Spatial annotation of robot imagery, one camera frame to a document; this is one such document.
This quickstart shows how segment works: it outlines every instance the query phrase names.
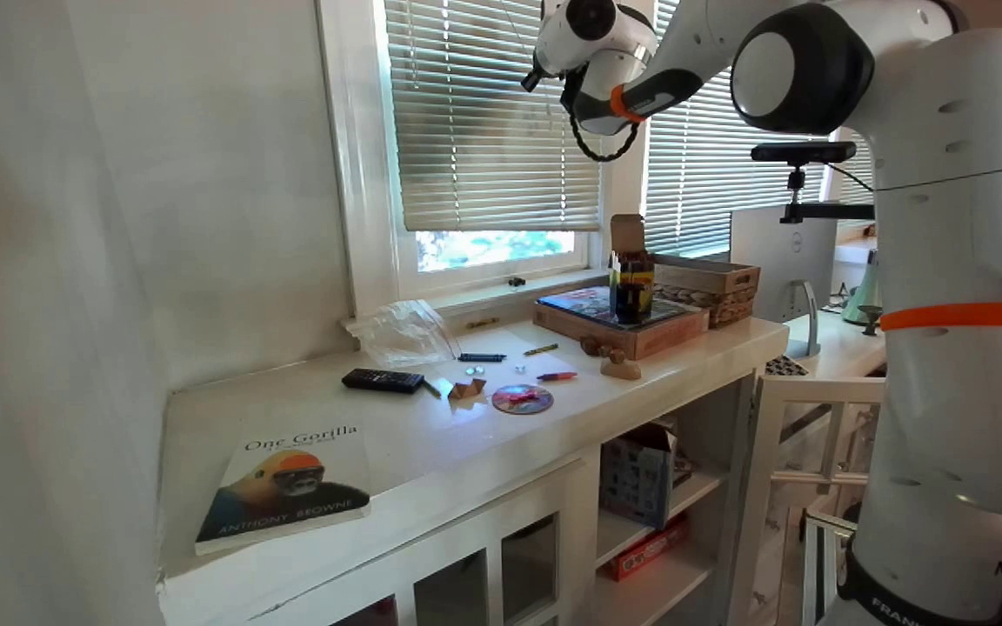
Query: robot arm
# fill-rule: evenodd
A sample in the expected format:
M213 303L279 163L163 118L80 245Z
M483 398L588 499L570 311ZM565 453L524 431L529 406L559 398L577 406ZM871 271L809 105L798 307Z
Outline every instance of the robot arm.
M681 0L638 55L638 18L570 3L612 19L573 35L582 9L550 18L536 62L567 76L588 133L638 125L729 67L747 125L849 125L871 143L884 309L947 315L887 335L860 576L824 621L999 621L1002 318L961 318L1002 307L1002 32L958 32L947 0Z
M928 0L681 0L655 47L638 9L570 0L544 19L524 88L567 76L573 122L612 136L733 67L733 105L747 125L832 133L863 102L879 55L947 39L958 19Z
M645 15L612 0L570 0L544 19L533 74L567 76L565 109L588 133L612 136L686 96L729 67L739 40L800 0L690 0L655 40Z

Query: window sill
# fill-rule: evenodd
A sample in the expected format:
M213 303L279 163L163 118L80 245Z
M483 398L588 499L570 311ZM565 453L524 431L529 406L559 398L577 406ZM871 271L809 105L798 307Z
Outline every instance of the window sill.
M524 286L492 286L459 296L435 296L427 303L440 311L447 331L473 331L507 318L529 318L540 296L599 282L604 282L604 271L573 271L529 279Z

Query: magazine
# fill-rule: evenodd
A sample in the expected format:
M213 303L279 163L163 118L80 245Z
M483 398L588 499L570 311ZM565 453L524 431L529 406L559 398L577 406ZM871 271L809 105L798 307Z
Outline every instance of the magazine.
M369 471L354 424L253 437L233 447L193 536L193 554L249 547L364 507Z

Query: book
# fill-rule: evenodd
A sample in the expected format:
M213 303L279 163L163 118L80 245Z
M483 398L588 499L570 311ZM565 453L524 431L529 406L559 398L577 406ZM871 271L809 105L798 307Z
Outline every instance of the book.
M354 424L242 441L228 453L217 496L193 536L207 556L369 507L364 445Z
M646 563L655 563L661 554L668 554L676 541L690 536L690 514L668 519L668 524L646 530L641 541L625 547L618 556L604 563L604 572L612 581L625 581Z

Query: bottle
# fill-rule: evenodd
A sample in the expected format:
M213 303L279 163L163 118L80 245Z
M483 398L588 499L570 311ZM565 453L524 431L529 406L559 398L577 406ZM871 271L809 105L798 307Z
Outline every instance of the bottle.
M845 323L871 325L871 309L879 309L879 268L877 268L877 249L871 249L871 259L863 268L860 287L845 303Z

